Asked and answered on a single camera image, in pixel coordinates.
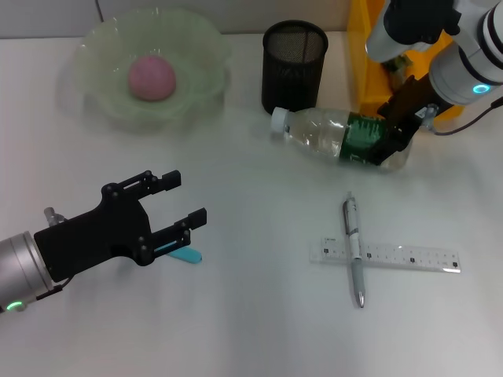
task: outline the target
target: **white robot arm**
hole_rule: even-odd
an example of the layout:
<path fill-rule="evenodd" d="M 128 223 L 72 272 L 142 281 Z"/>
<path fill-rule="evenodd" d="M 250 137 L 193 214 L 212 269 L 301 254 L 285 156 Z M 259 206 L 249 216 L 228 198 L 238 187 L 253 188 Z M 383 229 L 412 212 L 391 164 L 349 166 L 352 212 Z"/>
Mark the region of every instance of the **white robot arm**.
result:
<path fill-rule="evenodd" d="M 426 114 L 471 104 L 503 84 L 501 2 L 484 8 L 470 0 L 387 0 L 365 49 L 382 63 L 410 49 L 428 49 L 442 31 L 454 42 L 433 59 L 426 76 L 409 78 L 379 110 L 388 136 L 370 151 L 376 165 L 409 144 Z"/>

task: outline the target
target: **black pencil holder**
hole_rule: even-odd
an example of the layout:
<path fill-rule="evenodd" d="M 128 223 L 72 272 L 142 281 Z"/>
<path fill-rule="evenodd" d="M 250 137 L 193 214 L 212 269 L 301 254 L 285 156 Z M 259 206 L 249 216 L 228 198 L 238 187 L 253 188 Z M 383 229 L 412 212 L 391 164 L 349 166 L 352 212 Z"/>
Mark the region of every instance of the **black pencil holder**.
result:
<path fill-rule="evenodd" d="M 315 107 L 329 47 L 323 30 L 306 21 L 283 21 L 266 31 L 263 47 L 262 105 L 266 111 Z"/>

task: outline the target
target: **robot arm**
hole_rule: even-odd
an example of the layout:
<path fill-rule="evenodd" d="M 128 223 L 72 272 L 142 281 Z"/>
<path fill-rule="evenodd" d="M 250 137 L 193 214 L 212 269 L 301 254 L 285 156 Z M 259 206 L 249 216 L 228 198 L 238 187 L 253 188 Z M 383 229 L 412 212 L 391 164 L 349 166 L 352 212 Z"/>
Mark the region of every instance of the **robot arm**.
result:
<path fill-rule="evenodd" d="M 408 49 L 425 50 L 442 31 L 454 42 L 431 62 L 429 73 L 410 77 L 379 113 L 387 136 L 369 151 L 381 164 L 403 150 L 422 123 L 455 104 L 477 101 L 503 84 L 503 5 L 488 9 L 469 0 L 388 0 L 366 43 L 369 57 L 389 60 Z"/>
<path fill-rule="evenodd" d="M 181 184 L 172 171 L 158 179 L 146 172 L 101 189 L 101 202 L 90 212 L 64 219 L 46 209 L 50 227 L 0 242 L 0 312 L 22 310 L 61 291 L 71 279 L 114 257 L 128 257 L 138 265 L 154 262 L 162 255 L 190 245 L 190 232 L 206 225 L 201 208 L 172 226 L 152 233 L 149 217 L 139 200 Z"/>

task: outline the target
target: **green glass bowl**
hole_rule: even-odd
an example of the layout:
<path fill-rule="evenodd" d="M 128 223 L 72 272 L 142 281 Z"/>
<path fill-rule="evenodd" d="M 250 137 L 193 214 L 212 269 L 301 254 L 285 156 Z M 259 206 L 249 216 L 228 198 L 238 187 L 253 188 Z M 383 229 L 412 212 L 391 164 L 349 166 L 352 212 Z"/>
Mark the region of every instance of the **green glass bowl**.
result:
<path fill-rule="evenodd" d="M 127 75 L 139 57 L 158 55 L 176 74 L 166 100 L 142 101 Z M 213 24 L 185 9 L 136 9 L 93 29 L 75 51 L 77 87 L 110 116 L 135 122 L 181 118 L 192 106 L 221 93 L 230 46 Z"/>

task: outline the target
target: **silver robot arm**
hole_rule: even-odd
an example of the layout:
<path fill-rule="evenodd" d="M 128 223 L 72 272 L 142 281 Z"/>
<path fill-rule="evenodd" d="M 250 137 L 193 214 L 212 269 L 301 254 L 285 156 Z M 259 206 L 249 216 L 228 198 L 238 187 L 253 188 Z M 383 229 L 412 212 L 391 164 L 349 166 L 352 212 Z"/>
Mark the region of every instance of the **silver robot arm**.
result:
<path fill-rule="evenodd" d="M 139 202 L 181 184 L 177 170 L 161 178 L 147 170 L 103 186 L 98 206 L 75 218 L 67 220 L 47 208 L 48 229 L 0 242 L 0 313 L 22 311 L 27 304 L 62 291 L 74 275 L 111 258 L 127 257 L 144 266 L 190 245 L 191 231 L 206 225 L 204 208 L 152 232 Z"/>

